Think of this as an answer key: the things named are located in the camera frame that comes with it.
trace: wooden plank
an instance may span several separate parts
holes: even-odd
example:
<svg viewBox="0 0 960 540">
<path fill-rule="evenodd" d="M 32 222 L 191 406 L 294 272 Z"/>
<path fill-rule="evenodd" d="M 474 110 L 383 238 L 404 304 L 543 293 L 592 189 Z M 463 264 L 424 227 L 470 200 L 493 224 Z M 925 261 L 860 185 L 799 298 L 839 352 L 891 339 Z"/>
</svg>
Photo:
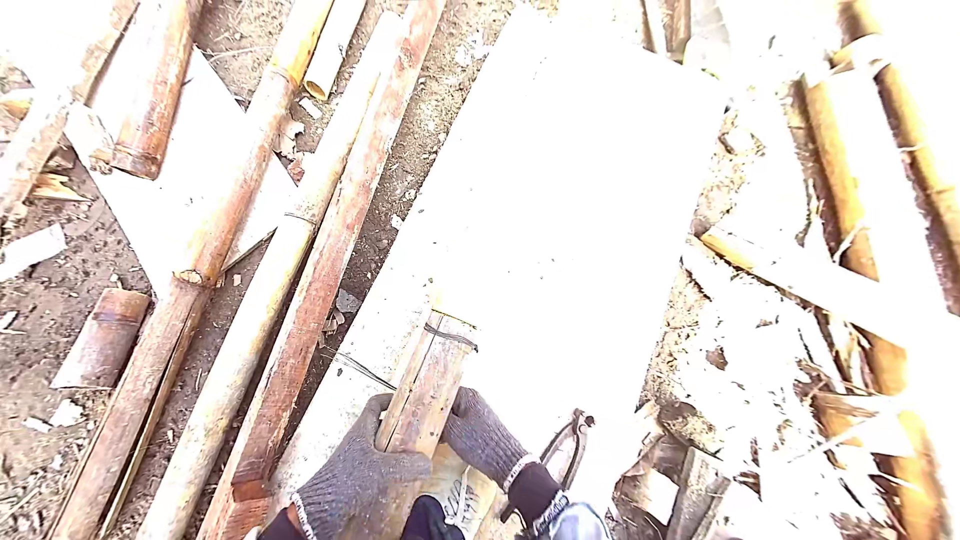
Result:
<svg viewBox="0 0 960 540">
<path fill-rule="evenodd" d="M 597 419 L 573 491 L 606 507 L 636 460 L 641 434 L 627 428 L 636 381 L 659 337 L 723 100 L 707 75 L 611 35 L 609 21 L 594 22 L 554 26 L 516 7 L 339 352 L 396 380 L 436 290 L 439 311 L 490 340 L 464 384 L 524 447 L 546 446 L 576 407 Z M 600 74 L 602 90 L 572 118 L 556 88 L 581 69 Z M 643 83 L 651 77 L 660 84 Z M 626 280 L 615 295 L 591 289 L 600 261 L 645 226 L 664 234 L 649 239 L 643 279 Z M 624 268 L 640 265 L 626 257 Z M 589 366 L 569 347 L 571 295 L 588 296 L 591 312 L 603 313 L 605 338 L 591 342 Z M 272 508 L 289 503 L 378 390 L 351 368 L 331 369 L 280 460 Z M 542 404 L 537 414 L 532 401 Z"/>
<path fill-rule="evenodd" d="M 714 459 L 695 449 L 686 451 L 680 489 L 673 504 L 673 514 L 666 532 L 666 540 L 691 540 L 697 529 L 708 518 L 716 495 L 726 491 L 730 479 L 714 465 Z"/>
</svg>

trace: debris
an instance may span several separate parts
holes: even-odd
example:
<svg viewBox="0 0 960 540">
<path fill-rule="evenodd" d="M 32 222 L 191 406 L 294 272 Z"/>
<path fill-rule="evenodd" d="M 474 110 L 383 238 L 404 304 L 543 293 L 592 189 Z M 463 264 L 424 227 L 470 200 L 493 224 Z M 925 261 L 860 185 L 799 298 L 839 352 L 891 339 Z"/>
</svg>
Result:
<svg viewBox="0 0 960 540">
<path fill-rule="evenodd" d="M 9 519 L 11 518 L 11 516 L 16 513 L 17 510 L 19 510 L 21 507 L 23 507 L 23 505 L 26 504 L 27 501 L 30 500 L 30 498 L 32 498 L 34 495 L 36 495 L 36 492 L 39 491 L 39 490 L 40 490 L 40 486 L 35 487 L 35 488 L 33 489 L 33 491 L 31 491 L 30 493 L 28 493 L 28 494 L 27 494 L 23 499 L 21 499 L 17 504 L 14 504 L 14 505 L 13 505 L 13 508 L 11 508 L 10 510 L 8 510 L 7 513 L 4 514 L 2 518 L 0 518 L 0 524 L 6 523 L 7 520 L 9 520 Z"/>
<path fill-rule="evenodd" d="M 357 297 L 346 292 L 344 289 L 337 290 L 337 309 L 342 313 L 353 313 L 360 308 L 360 302 Z"/>
<path fill-rule="evenodd" d="M 31 430 L 37 430 L 41 433 L 49 433 L 54 427 L 47 424 L 46 422 L 40 420 L 39 418 L 34 418 L 33 416 L 28 416 L 24 419 L 23 425 Z"/>
<path fill-rule="evenodd" d="M 16 314 L 17 311 L 7 311 L 0 317 L 0 333 L 26 333 L 24 331 L 7 330 L 13 324 L 13 320 L 16 319 Z"/>
<path fill-rule="evenodd" d="M 16 239 L 3 251 L 4 260 L 0 262 L 0 281 L 8 280 L 65 249 L 66 238 L 59 223 Z"/>
<path fill-rule="evenodd" d="M 727 152 L 733 155 L 746 154 L 756 148 L 754 136 L 748 130 L 740 127 L 734 127 L 729 132 L 720 135 L 720 142 L 723 143 Z"/>
<path fill-rule="evenodd" d="M 280 152 L 285 158 L 292 159 L 297 152 L 297 134 L 301 133 L 303 133 L 303 124 L 294 120 L 287 112 L 276 132 L 274 152 Z"/>
<path fill-rule="evenodd" d="M 473 55 L 466 45 L 459 45 L 457 51 L 453 54 L 453 61 L 461 67 L 469 67 L 473 63 Z"/>
<path fill-rule="evenodd" d="M 84 420 L 84 408 L 70 400 L 62 400 L 50 417 L 50 425 L 55 428 L 69 428 Z"/>
<path fill-rule="evenodd" d="M 314 120 L 317 120 L 324 115 L 324 112 L 320 110 L 319 107 L 314 105 L 308 97 L 304 97 L 298 103 L 300 103 L 300 106 L 303 107 L 303 110 L 306 110 L 306 113 L 309 114 Z"/>
<path fill-rule="evenodd" d="M 482 29 L 481 29 L 481 30 L 477 30 L 477 31 L 476 31 L 476 34 L 474 34 L 473 36 L 470 36 L 470 37 L 467 39 L 467 43 L 469 43 L 469 44 L 470 44 L 470 47 L 472 47 L 472 49 L 473 49 L 472 53 L 473 53 L 473 57 L 474 57 L 475 59 L 482 59 L 482 58 L 486 57 L 486 56 L 490 53 L 491 50 L 493 50 L 493 46 L 492 46 L 492 45 L 485 45 L 485 44 L 484 44 L 484 42 L 483 42 L 483 30 L 482 30 Z"/>
<path fill-rule="evenodd" d="M 294 179 L 294 182 L 297 185 L 300 184 L 300 180 L 303 179 L 303 173 L 306 172 L 303 169 L 303 158 L 306 154 L 306 152 L 296 152 L 294 154 L 293 161 L 290 161 L 290 164 L 287 165 L 287 172 L 290 173 L 290 178 Z"/>
<path fill-rule="evenodd" d="M 0 109 L 5 110 L 17 120 L 23 120 L 34 102 L 36 88 L 14 88 L 0 95 Z"/>
<path fill-rule="evenodd" d="M 83 195 L 70 189 L 64 182 L 70 180 L 69 177 L 53 174 L 40 173 L 36 176 L 34 189 L 30 192 L 31 197 L 41 199 L 57 199 L 60 201 L 75 201 L 78 203 L 88 203 L 90 200 Z"/>
</svg>

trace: cut bamboo end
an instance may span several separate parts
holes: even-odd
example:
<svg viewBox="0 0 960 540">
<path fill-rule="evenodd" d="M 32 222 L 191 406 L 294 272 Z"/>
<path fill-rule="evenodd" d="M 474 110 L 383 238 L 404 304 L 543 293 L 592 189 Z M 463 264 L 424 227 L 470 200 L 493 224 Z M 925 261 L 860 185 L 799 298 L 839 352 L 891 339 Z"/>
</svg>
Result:
<svg viewBox="0 0 960 540">
<path fill-rule="evenodd" d="M 276 40 L 268 65 L 286 73 L 300 88 L 333 0 L 297 0 Z"/>
<path fill-rule="evenodd" d="M 329 97 L 365 4 L 364 0 L 337 0 L 330 9 L 317 50 L 303 78 L 303 87 L 313 97 L 322 101 Z"/>
<path fill-rule="evenodd" d="M 126 146 L 117 141 L 113 145 L 113 156 L 110 165 L 134 176 L 148 180 L 156 180 L 160 174 L 162 157 Z"/>
<path fill-rule="evenodd" d="M 157 35 L 144 53 L 150 72 L 120 128 L 110 162 L 114 167 L 148 180 L 160 174 L 203 6 L 203 0 L 176 0 L 144 13 L 158 18 Z"/>
</svg>

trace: gray glove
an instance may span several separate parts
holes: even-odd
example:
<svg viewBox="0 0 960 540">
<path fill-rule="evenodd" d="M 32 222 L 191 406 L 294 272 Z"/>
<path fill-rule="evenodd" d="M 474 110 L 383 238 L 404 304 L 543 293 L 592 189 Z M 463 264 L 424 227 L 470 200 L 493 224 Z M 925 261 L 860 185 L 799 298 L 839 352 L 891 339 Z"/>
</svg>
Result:
<svg viewBox="0 0 960 540">
<path fill-rule="evenodd" d="M 461 387 L 450 408 L 441 440 L 474 469 L 503 488 L 503 482 L 527 455 L 519 441 L 472 389 Z"/>
<path fill-rule="evenodd" d="M 387 488 L 430 476 L 430 458 L 424 454 L 386 454 L 373 447 L 380 413 L 391 394 L 370 398 L 360 418 L 323 467 L 294 493 L 300 525 L 307 538 L 333 538 L 350 516 L 363 515 L 383 502 Z"/>
</svg>

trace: wood chip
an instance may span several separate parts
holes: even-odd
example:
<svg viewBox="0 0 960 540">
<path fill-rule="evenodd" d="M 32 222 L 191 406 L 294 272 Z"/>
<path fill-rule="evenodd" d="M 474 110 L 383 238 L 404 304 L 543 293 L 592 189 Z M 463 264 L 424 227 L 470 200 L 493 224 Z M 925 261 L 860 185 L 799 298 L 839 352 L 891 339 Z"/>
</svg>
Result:
<svg viewBox="0 0 960 540">
<path fill-rule="evenodd" d="M 303 107 L 303 110 L 306 110 L 306 113 L 309 114 L 314 120 L 317 120 L 324 115 L 324 112 L 314 105 L 313 102 L 310 101 L 310 98 L 304 97 L 298 103 L 300 103 L 300 106 Z"/>
<path fill-rule="evenodd" d="M 3 251 L 4 261 L 0 263 L 0 281 L 8 280 L 65 249 L 66 238 L 59 223 L 16 239 Z"/>
<path fill-rule="evenodd" d="M 30 196 L 40 199 L 57 199 L 60 201 L 74 201 L 78 203 L 90 202 L 90 200 L 83 195 L 77 193 L 73 189 L 70 189 L 66 185 L 63 185 L 63 183 L 68 180 L 70 180 L 69 177 L 63 175 L 40 173 L 36 176 L 36 183 L 34 184 L 33 191 L 30 192 Z"/>
<path fill-rule="evenodd" d="M 33 416 L 28 416 L 23 420 L 23 425 L 31 430 L 37 430 L 41 433 L 49 433 L 54 427 Z"/>
<path fill-rule="evenodd" d="M 50 417 L 50 425 L 56 428 L 76 426 L 84 420 L 84 408 L 70 400 L 63 400 Z"/>
</svg>

